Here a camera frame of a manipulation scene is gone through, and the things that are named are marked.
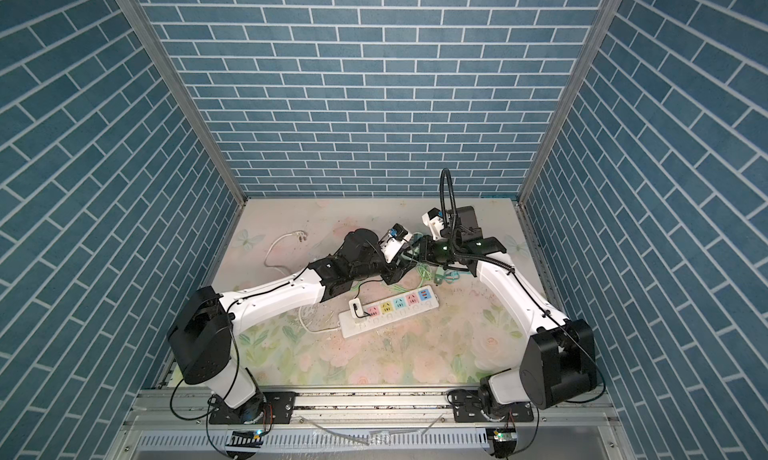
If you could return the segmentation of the white multicolour power strip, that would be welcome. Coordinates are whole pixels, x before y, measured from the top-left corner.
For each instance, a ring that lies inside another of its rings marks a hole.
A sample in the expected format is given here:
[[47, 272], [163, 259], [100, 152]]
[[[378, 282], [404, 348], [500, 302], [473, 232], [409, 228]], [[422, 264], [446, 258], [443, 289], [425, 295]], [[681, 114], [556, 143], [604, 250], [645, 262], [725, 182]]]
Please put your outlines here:
[[362, 306], [368, 314], [364, 319], [354, 318], [349, 307], [339, 314], [343, 338], [361, 335], [437, 309], [439, 302], [433, 289], [425, 286]]

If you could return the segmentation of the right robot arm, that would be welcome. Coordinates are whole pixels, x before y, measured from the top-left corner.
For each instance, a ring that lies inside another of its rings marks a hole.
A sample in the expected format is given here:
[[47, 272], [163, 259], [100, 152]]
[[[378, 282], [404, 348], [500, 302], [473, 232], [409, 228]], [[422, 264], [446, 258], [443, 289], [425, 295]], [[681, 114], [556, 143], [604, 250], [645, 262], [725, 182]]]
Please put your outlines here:
[[604, 383], [592, 328], [584, 320], [569, 319], [536, 292], [498, 240], [471, 240], [456, 247], [446, 239], [426, 237], [418, 241], [417, 258], [439, 267], [466, 268], [527, 336], [518, 366], [480, 380], [478, 395], [487, 415], [518, 403], [540, 410], [574, 403]]

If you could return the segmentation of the white cube charger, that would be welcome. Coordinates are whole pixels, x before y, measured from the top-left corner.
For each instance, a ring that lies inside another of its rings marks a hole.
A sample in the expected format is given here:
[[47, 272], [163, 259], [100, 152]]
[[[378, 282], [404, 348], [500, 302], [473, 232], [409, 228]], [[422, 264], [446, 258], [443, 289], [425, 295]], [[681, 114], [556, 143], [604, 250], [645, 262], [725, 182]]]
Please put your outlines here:
[[368, 316], [358, 298], [349, 301], [349, 308], [351, 315], [356, 319], [364, 319]]

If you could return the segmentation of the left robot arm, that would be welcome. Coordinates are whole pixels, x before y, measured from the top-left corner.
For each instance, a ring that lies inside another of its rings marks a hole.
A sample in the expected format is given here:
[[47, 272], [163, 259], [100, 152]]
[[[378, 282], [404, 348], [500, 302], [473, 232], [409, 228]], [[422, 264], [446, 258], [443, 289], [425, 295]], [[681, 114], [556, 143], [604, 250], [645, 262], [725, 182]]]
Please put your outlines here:
[[401, 225], [379, 236], [357, 229], [338, 250], [298, 273], [250, 289], [218, 293], [195, 291], [176, 314], [167, 340], [188, 385], [205, 385], [211, 411], [235, 424], [267, 419], [267, 400], [243, 366], [237, 336], [290, 310], [319, 304], [351, 290], [356, 281], [377, 277], [399, 282], [413, 263], [404, 254], [416, 238]]

